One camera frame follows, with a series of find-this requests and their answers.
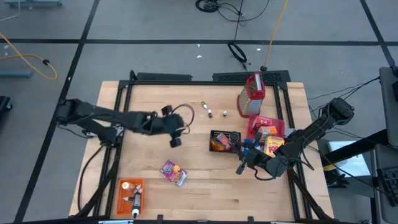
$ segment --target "orange plastic tray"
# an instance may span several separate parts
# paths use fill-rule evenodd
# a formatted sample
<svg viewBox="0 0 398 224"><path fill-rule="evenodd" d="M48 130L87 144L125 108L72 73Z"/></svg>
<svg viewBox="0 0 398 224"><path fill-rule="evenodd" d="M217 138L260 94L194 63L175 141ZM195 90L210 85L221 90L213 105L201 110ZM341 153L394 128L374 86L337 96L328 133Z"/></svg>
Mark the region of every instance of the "orange plastic tray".
<svg viewBox="0 0 398 224"><path fill-rule="evenodd" d="M130 182L134 185L141 184L141 208L139 214L142 214L142 208L144 207L144 179L120 179L119 180L119 195L118 195L118 206L116 209L117 215L131 215L132 212L132 202L125 201L124 197L133 197L132 190L124 190L122 184L124 182Z"/></svg>

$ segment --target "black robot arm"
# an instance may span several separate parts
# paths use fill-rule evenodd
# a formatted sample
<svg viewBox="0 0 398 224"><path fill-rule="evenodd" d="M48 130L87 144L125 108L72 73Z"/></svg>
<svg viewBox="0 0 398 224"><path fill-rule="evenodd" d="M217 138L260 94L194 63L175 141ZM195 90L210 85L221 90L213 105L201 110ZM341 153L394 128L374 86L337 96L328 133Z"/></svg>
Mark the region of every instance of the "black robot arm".
<svg viewBox="0 0 398 224"><path fill-rule="evenodd" d="M62 100L58 104L56 119L60 125L76 124L83 128L85 135L98 136L102 146L115 147L123 128L146 135L170 134L171 147L181 145L181 132L186 128L180 115L172 113L171 106L162 108L163 117L155 111L119 112L91 105L78 99ZM107 121L114 125L107 127L95 120Z"/></svg>
<svg viewBox="0 0 398 224"><path fill-rule="evenodd" d="M241 174L245 166L252 169L260 167L267 171L272 177L268 179L260 179L256 176L256 178L259 180L272 180L276 177L280 177L285 171L287 171L287 175L297 185L298 189L301 191L303 197L307 199L307 202L317 217L320 220L332 220L332 218L329 217L316 203L314 198L300 181L298 175L294 171L294 165L300 159L303 149L312 141L324 136L325 131L331 129L335 125L344 125L348 123L353 116L354 108L347 104L345 100L341 98L331 100L322 108L322 115L316 121L304 130L298 130L289 135L285 140L285 144L278 149L276 156L273 158L254 148L261 137L260 133L256 134L254 143L233 142L235 143L234 151L238 154L239 160L242 161L241 165L236 170L236 173ZM248 152L244 154L242 150L240 150L241 147L248 148Z"/></svg>

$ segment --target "concrete floor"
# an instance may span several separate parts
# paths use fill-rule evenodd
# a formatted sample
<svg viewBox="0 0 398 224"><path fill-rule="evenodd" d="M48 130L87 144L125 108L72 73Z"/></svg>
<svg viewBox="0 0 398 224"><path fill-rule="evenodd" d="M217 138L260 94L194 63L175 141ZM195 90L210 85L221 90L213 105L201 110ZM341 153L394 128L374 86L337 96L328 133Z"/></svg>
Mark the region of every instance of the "concrete floor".
<svg viewBox="0 0 398 224"><path fill-rule="evenodd" d="M63 7L22 9L18 18L0 22L0 32L10 39L79 39L94 0L68 0ZM225 0L239 6L238 0ZM369 8L385 41L398 41L395 0L368 0ZM244 2L246 17L258 14L265 1ZM237 39L269 40L283 0L271 0L266 12L240 26ZM0 17L15 14L0 0ZM198 11L194 1L101 0L88 39L232 39L236 23L217 13ZM357 0L289 1L276 40L377 41ZM0 55L14 54L0 44ZM14 108L0 129L0 223L12 222L29 181L55 105L75 54L77 44L15 44L26 54L49 59L57 69L56 81L35 73L31 79L1 79L0 95L12 98ZM249 71L264 63L266 45L240 45L252 63ZM389 47L398 58L398 47ZM52 75L40 61L32 63ZM269 70L288 70L293 82L304 82L307 96L314 97L364 83L388 66L380 46L274 45ZM0 68L27 68L20 59L0 60ZM67 98L95 103L104 80L126 79L136 72L182 73L194 80L211 80L216 72L240 72L242 66L226 45L218 44L85 44ZM310 101L315 108L332 96ZM374 82L348 102L354 119L342 128L367 136L385 128L381 91ZM328 134L329 140L349 137ZM68 215L85 140L57 129L34 190L24 221L63 218ZM330 191L336 218L358 222L370 218L368 198L342 190ZM353 210L354 205L361 209Z"/></svg>

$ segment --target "wooden table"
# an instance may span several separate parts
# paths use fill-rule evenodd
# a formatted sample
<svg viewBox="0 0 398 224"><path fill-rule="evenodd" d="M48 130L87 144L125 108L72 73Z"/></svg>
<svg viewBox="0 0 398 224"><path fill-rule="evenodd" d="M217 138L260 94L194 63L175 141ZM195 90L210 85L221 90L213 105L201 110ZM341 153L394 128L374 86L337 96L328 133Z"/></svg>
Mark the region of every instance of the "wooden table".
<svg viewBox="0 0 398 224"><path fill-rule="evenodd" d="M113 109L118 82L103 82L97 105ZM292 202L286 173L276 180L261 182L254 178L253 170L235 174L239 165L237 155L209 152L210 130L239 131L246 135L248 119L239 116L236 97L242 86L190 86L190 85L134 85L129 110L156 110L165 105L176 107L189 103L195 109L195 120L191 133L183 136L182 145L170 148L169 135L143 136L126 131L118 179L145 179L144 209L140 219L155 220L163 214L165 220L235 220L245 221L253 216L255 221L294 221ZM290 102L296 128L305 128L311 123L303 83L288 83ZM288 128L283 92L280 90L283 115ZM209 118L201 107L205 101L213 112ZM188 109L178 109L185 121L191 118ZM272 87L267 87L266 99L262 103L261 115L277 118ZM97 139L88 140L82 167L97 150ZM320 156L307 149L308 160L315 171L304 167L307 188L322 209L333 217L328 189L323 175ZM84 205L98 186L104 150L88 166L82 187ZM188 178L181 187L162 177L159 169L167 159L175 161L188 171ZM259 177L270 177L260 171ZM116 215L116 192L111 218L130 218ZM77 189L70 214L77 213ZM100 214L104 213L108 190L103 194ZM305 218L302 196L297 190L300 214Z"/></svg>

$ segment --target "electrical wire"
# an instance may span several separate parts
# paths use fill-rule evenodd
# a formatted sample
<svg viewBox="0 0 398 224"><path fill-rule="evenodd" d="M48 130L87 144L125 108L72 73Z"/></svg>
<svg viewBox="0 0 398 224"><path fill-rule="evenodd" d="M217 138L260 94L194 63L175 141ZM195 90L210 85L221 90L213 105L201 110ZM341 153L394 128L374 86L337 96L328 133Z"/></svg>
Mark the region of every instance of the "electrical wire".
<svg viewBox="0 0 398 224"><path fill-rule="evenodd" d="M347 87L347 88L345 88L345 89L343 89L343 90L338 90L338 91L334 91L334 92L331 92L331 93L322 94L322 95L319 95L319 96L316 96L316 97L313 97L313 98L307 98L307 100L315 100L315 99L318 99L318 98L321 98L321 97L324 97L324 96L329 96L329 95L332 95L332 94L335 94L335 93L340 93L340 92L342 92L342 91L349 90L349 89L351 89L351 88L355 88L355 87L358 87L358 86L363 85L363 84L364 84L364 83L361 83L361 84L357 84L357 85L355 85L355 86Z"/></svg>
<svg viewBox="0 0 398 224"><path fill-rule="evenodd" d="M87 160L85 166L83 167L83 170L81 170L80 180L79 180L79 188L78 188L78 192L77 192L77 208L79 209L79 212L81 212L80 200L81 200L81 186L83 185L83 176L86 172L88 164L94 159L94 157L96 155L98 155L98 153L100 153L102 148L104 148L104 147L101 146L101 147L99 147L99 149L97 149L97 151L94 152L94 154Z"/></svg>
<svg viewBox="0 0 398 224"><path fill-rule="evenodd" d="M191 118L191 121L187 124L188 126L190 126L190 125L193 123L193 119L195 119L195 110L193 109L193 107L192 107L191 105L186 104L186 103L181 104L181 105L178 105L176 108L174 108L174 110L172 110L172 114L174 114L174 112L175 112L177 109L179 109L179 108L181 108L181 107L183 107L183 106L189 108L189 109L192 111L192 118Z"/></svg>
<svg viewBox="0 0 398 224"><path fill-rule="evenodd" d="M366 86L367 84L369 84L369 83L371 83L371 82L373 82L373 81L375 81L375 80L378 80L378 79L380 79L380 77L374 78L374 79L372 79L372 80L366 82L365 84L361 85L360 87L358 87L357 89L355 89L354 91L352 91L348 96L346 96L346 97L344 98L344 100L346 100L348 97L350 97L350 96L351 96L352 94L354 94L356 91L358 91L360 88L362 88L362 87Z"/></svg>
<svg viewBox="0 0 398 224"><path fill-rule="evenodd" d="M316 151L319 153L319 155L321 155L328 163L330 163L331 165L334 165L334 166L336 167L336 169L338 169L338 170L344 172L345 174L349 175L350 177L352 177L352 178L358 180L359 182L361 182L361 183L363 183L363 184L365 184L365 185L367 185L367 186L373 188L374 190L377 190L378 192L380 192L380 193L382 193L382 194L384 194L384 195L386 195L386 196L388 196L388 197L393 197L393 198L395 198L394 195L391 195L391 194L389 194L389 193L387 193L387 192L385 192L385 191L383 191L383 190L380 190L380 189L378 189L377 187L375 187L375 186L373 186L373 185L371 185L371 184L368 184L368 183L366 183L365 181L363 181L363 180L361 180L361 179L355 177L354 175L350 174L349 172L347 172L347 171L345 171L345 170L339 168L336 164L330 162L330 160L324 155L324 153L322 153L322 152L319 151L318 149L316 149L316 148L314 148L314 147L312 147L312 146L307 146L307 147L310 147L310 148L316 150Z"/></svg>
<svg viewBox="0 0 398 224"><path fill-rule="evenodd" d="M89 139L89 137L84 136L84 135L81 135L81 134L78 134L78 133L72 131L72 130L69 129L69 128L64 128L64 127L60 126L59 124L57 125L57 127L58 127L59 129L69 131L70 133L72 133L72 134L74 134L74 135L76 135L76 136L78 136L78 137L81 137L81 138L84 138L84 139Z"/></svg>
<svg viewBox="0 0 398 224"><path fill-rule="evenodd" d="M229 4L229 3L221 3L220 6L222 6L222 5L224 5L224 4L228 4L228 5L230 5L230 6L233 6L233 5ZM266 9L267 9L267 7L268 7L268 4L269 4L269 0L267 1L266 6L263 8L263 10L260 12L260 14L254 16L253 18L250 18L250 19L246 19L246 18L245 18L245 19L243 19L243 20L240 20L239 22L247 22L247 21L252 21L252 20L254 20L254 19L257 19L258 17L260 17L260 16L266 11ZM226 20L228 20L228 21L231 21L231 22L238 22L237 20L228 19L227 17L225 17L225 16L220 12L220 9L217 9L217 11L218 11L218 13L219 13L222 17L224 17L224 19L226 19ZM240 15L243 17L241 11L238 11L238 10L237 10L237 12L235 12L235 14L237 14L237 15L240 14Z"/></svg>
<svg viewBox="0 0 398 224"><path fill-rule="evenodd" d="M240 22L240 19L241 19L242 6L243 6L243 0L241 0L241 7L239 8L239 15L238 15L237 23L236 23L235 36L234 36L234 41L233 42L235 42L236 35L238 34L238 27L239 27L239 22Z"/></svg>
<svg viewBox="0 0 398 224"><path fill-rule="evenodd" d="M281 10L281 12L280 12L280 14L279 14L279 18L278 18L278 21L277 21L277 23L276 23L276 25L275 25L274 31L272 31L272 36L271 36L271 39L270 39L270 41L269 41L268 50L267 50L267 57L266 57L266 62L264 62L264 67L267 67L269 54L270 54L270 52L271 52L272 41L274 41L274 37L275 37L276 30L278 29L280 20L282 19L282 16L283 16L283 14L284 14L284 11L285 11L285 8L286 8L286 5L287 5L287 2L288 2L288 1L289 1L289 0L285 0L284 6L283 6L283 8L282 8L282 10Z"/></svg>
<svg viewBox="0 0 398 224"><path fill-rule="evenodd" d="M201 7L201 6L200 6L200 3L201 3L202 1L203 1L205 4ZM227 21L230 21L230 22L247 22L247 21L252 21L252 20L254 20L254 19L257 19L258 17L260 17L260 16L265 12L265 10L267 9L268 4L269 4L269 0L267 1L266 6L263 8L263 10L260 12L260 14L254 16L253 18L246 19L246 18L243 16L242 11L241 11L241 10L238 10L235 6L233 6L233 5L230 4L230 3L226 3L226 2L225 2L225 3L218 3L217 0L197 0L196 3L195 3L197 9L201 10L202 12L216 12L216 11L218 11L218 13L219 13L224 19L226 19ZM238 15L238 17L241 16L241 17L243 17L244 19L238 19L238 20L228 19L226 16L224 16L224 14L222 14L222 13L220 12L220 9L222 9L222 8L225 8L225 9L227 9L227 10L229 10L229 11L235 13L236 15Z"/></svg>
<svg viewBox="0 0 398 224"><path fill-rule="evenodd" d="M259 172L255 167L253 167L252 169L254 169L256 172L254 173L254 177L257 179L257 180L261 180L261 181L269 181L269 180L275 180L276 179L276 177L270 177L270 178L260 178L260 177L258 177L257 176L257 173Z"/></svg>
<svg viewBox="0 0 398 224"><path fill-rule="evenodd" d="M18 13L15 14L15 15L13 15L13 16L10 16L10 17L0 19L0 22L6 21L6 20L8 20L8 19L15 18L15 17L18 17L20 13L21 13L21 0L18 0Z"/></svg>
<svg viewBox="0 0 398 224"><path fill-rule="evenodd" d="M23 61L25 61L26 64L28 64L33 70L35 70L37 73L41 74L41 75L42 75L43 77L45 77L46 79L49 79L49 80L56 80L56 79L58 78L58 73L57 73L57 71L56 71L55 68L50 64L50 62L49 62L47 59L43 59L43 58L41 58L41 57L39 57L39 56L37 56L37 55L32 55L32 54L24 54L24 55L23 55L23 54L19 53L18 49L17 49L16 47L14 47L14 45L13 45L13 44L7 39L7 37L5 37L2 33L0 33L0 37L2 37L2 38L11 46L11 48L14 49L15 52L17 53L17 55L11 55L11 56L7 56L7 57L1 57L0 60L1 60L1 59L14 58L14 57L20 57L20 58L23 59ZM48 65L48 66L52 69L52 71L54 72L54 75L55 75L55 76L54 76L54 77L48 77L48 76L44 75L44 73L42 73L39 69L37 69L35 66L33 66L28 60L26 60L24 56L27 56L27 57L35 57L35 58L40 59L45 65Z"/></svg>
<svg viewBox="0 0 398 224"><path fill-rule="evenodd" d="M91 114L91 115L87 115L87 116L84 116L82 118L76 119L74 121L70 121L70 122L66 122L66 123L62 123L62 124L77 124L77 123L79 123L81 121L84 121L84 120L86 120L88 118L97 118L97 117L100 117L100 116L109 116L109 118L112 118L111 114L106 114L106 113L104 113L104 114Z"/></svg>
<svg viewBox="0 0 398 224"><path fill-rule="evenodd" d="M380 79L380 77L373 78L372 80L367 81L366 83L357 84L357 85L355 85L355 86L351 86L351 87L345 88L344 90L347 90L347 89L350 89L350 88L353 88L353 87L358 86L358 87L353 88L352 90L348 91L347 93L344 93L344 94L338 96L337 98L341 98L341 97L343 97L343 96L345 96L345 95L348 95L348 96L346 96L346 97L344 98L344 100L346 100L348 97L350 97L350 96L351 96L352 94L354 94L356 91L358 91L360 88L362 88L362 87L368 85L369 83L371 83L371 82L373 82L373 81L375 81L375 80L378 80L378 79ZM319 98L319 97L322 97L322 96L328 96L328 95L331 95L331 94L334 94L334 93L339 93L339 92L342 92L342 91L344 91L344 90L339 90L339 91L336 91L336 92L333 92L333 93L329 93L329 94L325 94L325 95L320 95L320 96L317 96L317 97L314 97L314 98L309 98L308 100L313 100L313 99L316 99L316 98ZM314 113L314 111L320 109L320 108L323 107L323 106L325 106L325 105L320 105L320 106L318 106L317 108L315 108L315 110L313 110L313 109L311 108L311 106L309 105L309 107L310 107L310 112L311 112L311 113Z"/></svg>
<svg viewBox="0 0 398 224"><path fill-rule="evenodd" d="M328 105L328 109L326 110L326 112L328 113L327 119L326 119L326 121L323 123L323 125L321 125L320 127L318 127L318 130L321 129L321 128L323 128L323 127L329 122L329 119L330 119L329 107L330 107L330 105ZM308 138L306 138L306 139L303 141L302 150L301 150L301 154L303 154L304 160L305 160L305 162L307 162L308 168L310 168L311 170L314 170L314 168L313 168L313 166L311 165L310 161L308 161L308 159L307 159L307 157L306 157L306 155L305 155L305 152L304 152L304 145L305 145L305 143L307 143L308 139L309 139L311 136L313 136L314 134L315 134L315 132L312 133Z"/></svg>
<svg viewBox="0 0 398 224"><path fill-rule="evenodd" d="M301 159L297 159L297 158L286 158L286 159L284 159L284 160L285 160L285 161L290 161L290 160L297 161L297 162L299 162L299 163L301 163L301 164L307 166L310 170L312 170L312 171L315 170L315 169L313 168L313 166L311 166L311 164L308 162L308 160L307 160L307 162L304 162L304 161L302 161Z"/></svg>

